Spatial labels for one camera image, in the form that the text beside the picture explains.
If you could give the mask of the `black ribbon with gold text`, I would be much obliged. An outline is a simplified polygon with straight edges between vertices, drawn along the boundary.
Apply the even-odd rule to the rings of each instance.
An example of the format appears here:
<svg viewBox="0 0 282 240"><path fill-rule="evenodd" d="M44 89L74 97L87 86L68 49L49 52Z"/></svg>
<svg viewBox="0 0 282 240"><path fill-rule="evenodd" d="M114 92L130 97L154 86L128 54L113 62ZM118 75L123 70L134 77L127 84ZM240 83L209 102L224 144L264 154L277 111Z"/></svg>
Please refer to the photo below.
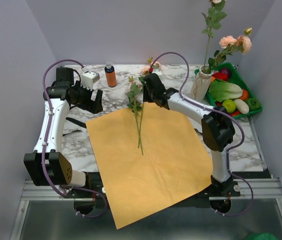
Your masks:
<svg viewBox="0 0 282 240"><path fill-rule="evenodd" d="M71 123L72 125L76 125L77 127L79 127L78 129L71 129L71 128L68 128L68 123ZM63 127L64 130L69 130L68 132L64 132L62 134L63 137L65 136L68 136L68 135L71 135L71 134L75 134L75 133L81 133L83 131L86 131L87 128L86 128L86 124L82 121L79 121L77 119L74 119L74 118L71 118L71 117L67 117L65 119L65 123L64 123L64 127Z"/></svg>

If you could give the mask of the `orange wrapping paper sheet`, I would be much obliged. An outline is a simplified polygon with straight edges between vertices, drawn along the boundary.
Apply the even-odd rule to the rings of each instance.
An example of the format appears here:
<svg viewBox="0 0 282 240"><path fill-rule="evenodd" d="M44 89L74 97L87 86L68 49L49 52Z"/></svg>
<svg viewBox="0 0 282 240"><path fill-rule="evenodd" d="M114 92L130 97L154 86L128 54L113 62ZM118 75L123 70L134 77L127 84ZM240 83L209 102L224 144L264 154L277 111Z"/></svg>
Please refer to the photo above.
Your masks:
<svg viewBox="0 0 282 240"><path fill-rule="evenodd" d="M211 183L211 157L181 113L145 104L143 155L131 110L97 117L86 126L118 229L191 197Z"/></svg>

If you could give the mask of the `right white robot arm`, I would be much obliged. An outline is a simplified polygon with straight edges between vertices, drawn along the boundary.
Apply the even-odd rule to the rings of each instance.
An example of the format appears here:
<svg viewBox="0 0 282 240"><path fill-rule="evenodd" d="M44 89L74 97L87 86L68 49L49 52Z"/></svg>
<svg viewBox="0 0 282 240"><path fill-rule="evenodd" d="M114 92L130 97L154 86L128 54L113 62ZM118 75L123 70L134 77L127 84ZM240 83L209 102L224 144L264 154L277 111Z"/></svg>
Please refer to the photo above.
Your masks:
<svg viewBox="0 0 282 240"><path fill-rule="evenodd" d="M222 196L229 190L233 181L226 146L233 142L235 128L226 109L224 107L211 108L197 101L191 102L187 98L182 98L178 90L166 89L155 73L147 75L143 81L145 102L155 103L161 108L182 113L201 125L204 144L212 154L211 191L217 196Z"/></svg>

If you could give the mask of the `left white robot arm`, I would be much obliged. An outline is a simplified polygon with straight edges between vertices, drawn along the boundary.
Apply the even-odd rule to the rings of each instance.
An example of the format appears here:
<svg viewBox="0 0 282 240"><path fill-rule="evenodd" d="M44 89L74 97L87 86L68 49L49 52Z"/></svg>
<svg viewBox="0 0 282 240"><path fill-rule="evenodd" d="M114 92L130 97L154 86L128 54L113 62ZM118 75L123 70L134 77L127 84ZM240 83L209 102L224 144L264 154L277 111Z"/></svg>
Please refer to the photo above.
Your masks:
<svg viewBox="0 0 282 240"><path fill-rule="evenodd" d="M63 128L71 106L92 114L103 110L101 90L92 99L93 85L100 79L98 73L82 69L75 80L76 70L57 67L56 80L43 93L44 119L39 139L32 153L25 154L24 165L36 186L49 184L74 187L82 198L91 194L92 186L86 181L87 174L75 171L63 156L61 149Z"/></svg>

